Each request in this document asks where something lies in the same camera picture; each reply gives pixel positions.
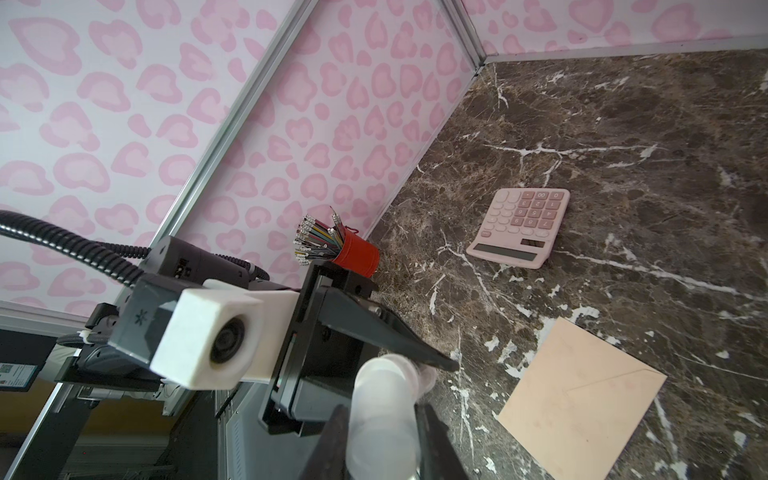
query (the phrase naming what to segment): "beige envelope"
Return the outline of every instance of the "beige envelope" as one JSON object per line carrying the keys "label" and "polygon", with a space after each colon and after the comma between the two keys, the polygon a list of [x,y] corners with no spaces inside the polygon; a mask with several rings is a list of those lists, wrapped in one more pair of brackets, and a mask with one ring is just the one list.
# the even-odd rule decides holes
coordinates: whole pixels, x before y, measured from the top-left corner
{"label": "beige envelope", "polygon": [[666,379],[559,318],[498,420],[556,480],[603,480]]}

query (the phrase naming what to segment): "marble surface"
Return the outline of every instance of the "marble surface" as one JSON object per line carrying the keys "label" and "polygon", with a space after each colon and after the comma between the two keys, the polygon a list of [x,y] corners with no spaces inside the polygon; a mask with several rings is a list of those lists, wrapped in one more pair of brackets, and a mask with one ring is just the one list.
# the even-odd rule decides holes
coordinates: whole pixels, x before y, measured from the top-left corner
{"label": "marble surface", "polygon": [[[460,360],[426,399],[470,478],[550,478],[495,415],[557,316],[669,376],[608,478],[768,478],[766,70],[718,52],[474,83],[371,236],[378,298]],[[540,270],[465,254],[514,186],[571,192]]]}

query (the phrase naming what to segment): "pink calculator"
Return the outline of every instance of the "pink calculator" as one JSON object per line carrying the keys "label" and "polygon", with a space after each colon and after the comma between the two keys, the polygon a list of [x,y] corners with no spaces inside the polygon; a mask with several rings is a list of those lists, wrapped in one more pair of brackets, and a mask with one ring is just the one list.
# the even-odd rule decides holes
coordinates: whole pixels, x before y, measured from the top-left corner
{"label": "pink calculator", "polygon": [[539,268],[549,258],[570,198],[570,192],[561,188],[502,188],[467,253],[505,265]]}

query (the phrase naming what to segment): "pink leopard print wallpaper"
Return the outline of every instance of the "pink leopard print wallpaper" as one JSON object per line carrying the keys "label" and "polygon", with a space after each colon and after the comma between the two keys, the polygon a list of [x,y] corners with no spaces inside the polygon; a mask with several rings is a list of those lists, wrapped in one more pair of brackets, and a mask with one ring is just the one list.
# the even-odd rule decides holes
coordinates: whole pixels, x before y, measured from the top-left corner
{"label": "pink leopard print wallpaper", "polygon": [[[0,208],[148,244],[289,9],[0,1]],[[0,300],[87,316],[120,289],[45,248],[0,252]]]}
{"label": "pink leopard print wallpaper", "polygon": [[488,55],[768,35],[768,2],[462,0]]}
{"label": "pink leopard print wallpaper", "polygon": [[473,74],[433,0],[320,2],[180,236],[300,286],[302,216],[366,235]]}
{"label": "pink leopard print wallpaper", "polygon": [[[289,8],[0,0],[0,208],[147,245]],[[321,0],[180,235],[298,285],[301,216],[367,233],[473,73],[435,0]],[[0,300],[87,316],[120,289],[0,248]]]}

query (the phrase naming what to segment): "label sticker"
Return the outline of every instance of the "label sticker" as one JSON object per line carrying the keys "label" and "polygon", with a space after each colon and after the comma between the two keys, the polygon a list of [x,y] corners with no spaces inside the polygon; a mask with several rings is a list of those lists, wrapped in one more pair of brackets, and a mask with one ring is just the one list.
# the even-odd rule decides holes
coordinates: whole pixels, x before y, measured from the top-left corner
{"label": "label sticker", "polygon": [[4,387],[26,388],[37,368],[36,365],[0,363],[0,389]]}

